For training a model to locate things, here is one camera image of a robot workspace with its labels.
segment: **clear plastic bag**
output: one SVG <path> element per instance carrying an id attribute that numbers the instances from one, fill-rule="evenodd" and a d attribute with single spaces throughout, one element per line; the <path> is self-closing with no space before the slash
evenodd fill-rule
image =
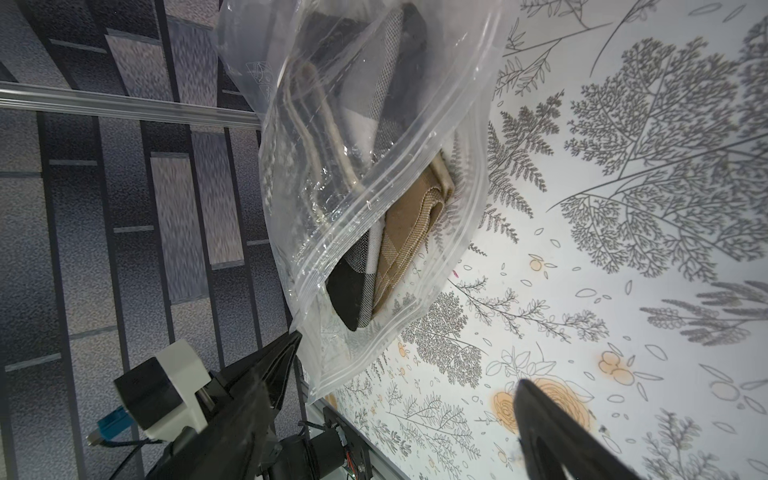
<path id="1" fill-rule="evenodd" d="M 491 91 L 509 10 L 504 0 L 222 5 L 214 40 L 264 123 L 266 225 L 292 329 L 303 334 L 310 401 L 366 368 L 424 315 L 466 250 L 488 183 L 490 97 L 481 93 Z M 259 25 L 273 37 L 256 45 Z M 325 281 L 439 151 L 454 196 L 385 306 L 350 332 Z"/>

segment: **tan fabric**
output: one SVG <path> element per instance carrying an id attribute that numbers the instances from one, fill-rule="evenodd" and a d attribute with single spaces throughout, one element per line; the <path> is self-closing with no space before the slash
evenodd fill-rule
<path id="1" fill-rule="evenodd" d="M 406 272 L 435 224 L 445 203 L 453 195 L 453 180 L 438 153 L 413 185 L 386 212 L 373 313 L 386 303 L 389 294 Z"/>

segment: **brick pattern backdrop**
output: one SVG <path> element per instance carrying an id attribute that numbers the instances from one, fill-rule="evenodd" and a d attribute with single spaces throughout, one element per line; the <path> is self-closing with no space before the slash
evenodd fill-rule
<path id="1" fill-rule="evenodd" d="M 218 7 L 0 2 L 0 81 L 249 110 L 210 43 Z M 176 339 L 218 370 L 287 330 L 260 132 L 8 109 L 0 125 L 0 479 L 102 480 L 130 450 L 84 440 L 119 405 L 113 379 Z M 299 430 L 298 392 L 278 436 Z"/>

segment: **white surface with botanical print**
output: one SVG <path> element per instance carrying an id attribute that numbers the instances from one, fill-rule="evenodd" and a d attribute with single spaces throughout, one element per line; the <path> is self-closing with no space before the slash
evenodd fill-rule
<path id="1" fill-rule="evenodd" d="M 519 4 L 480 229 L 329 401 L 419 480 L 527 478 L 520 379 L 641 477 L 767 477 L 768 2 Z"/>

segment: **fern illustration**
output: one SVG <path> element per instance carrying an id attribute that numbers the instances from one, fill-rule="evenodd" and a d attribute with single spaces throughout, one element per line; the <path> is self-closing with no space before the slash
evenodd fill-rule
<path id="1" fill-rule="evenodd" d="M 478 228 L 482 228 L 483 225 L 486 225 L 485 231 L 489 232 L 492 228 L 493 233 L 500 232 L 509 240 L 517 243 L 519 240 L 518 235 L 515 232 L 515 229 L 510 227 L 510 223 L 507 221 L 507 217 L 502 217 L 502 214 L 497 212 L 495 207 L 491 207 L 493 207 L 493 204 L 485 205 L 485 211 L 482 213 L 482 217 L 480 218 L 480 225 Z"/>
<path id="2" fill-rule="evenodd" d="M 748 49 L 759 51 L 752 41 Z M 628 266 L 656 277 L 676 266 L 688 280 L 710 282 L 714 252 L 736 261 L 765 254 L 768 162 L 744 148 L 768 136 L 768 124 L 744 127 L 734 140 L 740 63 L 704 57 L 706 46 L 701 38 L 679 49 L 640 41 L 615 76 L 584 86 L 572 104 L 578 137 L 565 149 L 617 177 L 558 204 L 579 250 L 609 273 Z M 750 72 L 748 82 L 764 89 L 768 75 Z M 743 116 L 745 125 L 759 118 Z"/>
<path id="3" fill-rule="evenodd" d="M 403 398 L 394 382 L 387 389 L 387 402 L 387 413 L 397 418 L 402 439 L 429 449 L 450 478 L 461 478 L 457 447 L 470 460 L 480 458 L 480 449 L 474 444 L 461 406 L 444 402 L 435 394 L 421 401 L 414 396 Z"/>
<path id="4" fill-rule="evenodd" d="M 416 344 L 416 351 L 425 362 L 435 365 L 448 376 L 448 381 L 477 388 L 482 368 L 478 347 L 459 338 L 467 325 L 467 316 L 458 297 L 440 293 L 426 316 L 408 325 L 402 339 Z"/>
<path id="5" fill-rule="evenodd" d="M 544 177 L 533 164 L 531 153 L 554 153 L 544 136 L 560 131 L 554 120 L 560 117 L 558 109 L 562 105 L 563 93 L 561 91 L 547 98 L 546 102 L 539 103 L 536 111 L 526 106 L 521 107 L 517 117 L 503 111 L 503 144 L 498 139 L 493 124 L 488 123 L 488 180 L 491 184 L 488 195 L 493 197 L 494 202 L 498 201 L 505 207 L 520 210 L 530 218 L 533 218 L 533 210 L 513 183 L 522 178 L 542 192 L 547 191 Z M 515 229 L 511 228 L 506 220 L 493 204 L 487 204 L 478 228 L 486 225 L 486 230 L 501 230 L 510 240 L 517 243 Z"/>
<path id="6" fill-rule="evenodd" d="M 691 418 L 681 419 L 676 413 L 661 409 L 657 439 L 648 432 L 643 439 L 648 444 L 650 458 L 643 457 L 643 466 L 650 477 L 659 480 L 739 480 L 739 475 L 726 473 L 717 467 L 719 460 L 712 453 L 701 450 L 696 454 L 685 452 L 693 448 L 701 427 Z"/>
<path id="7" fill-rule="evenodd" d="M 746 323 L 768 321 L 768 283 L 745 280 L 744 284 L 714 282 L 712 286 L 721 290 L 697 294 L 701 306 L 681 300 L 661 300 L 677 308 L 642 307 L 640 310 L 649 313 L 648 322 L 660 329 L 692 327 L 681 330 L 680 335 L 704 346 L 740 343 L 751 335 L 744 328 Z"/>
<path id="8" fill-rule="evenodd" d="M 453 134 L 453 149 L 450 157 L 444 154 L 445 167 L 451 174 L 454 190 L 451 200 L 445 206 L 435 225 L 429 231 L 428 240 L 433 240 L 440 250 L 444 250 L 443 241 L 456 233 L 456 228 L 460 224 L 460 212 L 458 211 L 457 201 L 464 195 L 464 169 L 465 162 L 462 162 L 462 145 L 458 133 Z"/>
<path id="9" fill-rule="evenodd" d="M 482 297 L 485 291 L 488 279 L 482 277 L 479 280 L 470 283 L 449 282 L 466 297 L 466 306 L 475 313 L 475 318 L 479 319 L 485 325 L 491 325 L 494 318 L 501 318 L 507 331 L 514 333 L 518 338 L 523 338 L 520 331 L 520 321 L 527 324 L 535 324 L 539 332 L 546 336 L 560 339 L 562 342 L 570 343 L 571 336 L 566 333 L 575 330 L 580 340 L 597 342 L 601 338 L 608 336 L 608 328 L 602 319 L 585 310 L 582 313 L 574 315 L 563 315 L 562 322 L 558 322 L 554 315 L 547 317 L 545 310 L 549 305 L 544 300 L 532 300 L 525 308 L 519 308 L 517 313 L 513 313 L 515 304 L 519 303 L 518 295 L 512 289 L 507 289 L 504 296 Z"/>

